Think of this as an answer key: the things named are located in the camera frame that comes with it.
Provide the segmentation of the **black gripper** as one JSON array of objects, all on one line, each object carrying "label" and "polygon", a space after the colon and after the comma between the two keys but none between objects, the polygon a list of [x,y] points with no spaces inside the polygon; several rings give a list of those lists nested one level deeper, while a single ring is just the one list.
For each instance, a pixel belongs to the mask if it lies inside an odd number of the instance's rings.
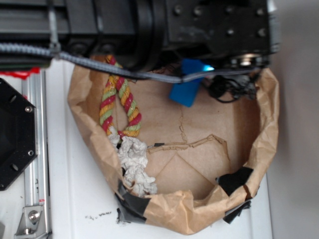
[{"label": "black gripper", "polygon": [[164,52],[214,68],[266,67],[280,49],[267,0],[167,0]]}]

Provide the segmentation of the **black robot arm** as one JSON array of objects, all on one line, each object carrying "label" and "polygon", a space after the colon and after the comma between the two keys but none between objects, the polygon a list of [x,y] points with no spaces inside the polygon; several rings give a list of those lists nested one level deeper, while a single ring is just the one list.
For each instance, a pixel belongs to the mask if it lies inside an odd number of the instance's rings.
[{"label": "black robot arm", "polygon": [[269,0],[3,0],[2,71],[47,67],[63,52],[112,54],[150,71],[182,59],[264,67],[280,48]]}]

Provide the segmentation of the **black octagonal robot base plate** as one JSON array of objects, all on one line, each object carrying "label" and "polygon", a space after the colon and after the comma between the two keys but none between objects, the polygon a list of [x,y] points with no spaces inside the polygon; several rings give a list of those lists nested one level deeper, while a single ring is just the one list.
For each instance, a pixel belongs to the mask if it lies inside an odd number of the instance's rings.
[{"label": "black octagonal robot base plate", "polygon": [[36,107],[0,80],[0,190],[7,190],[37,156]]}]

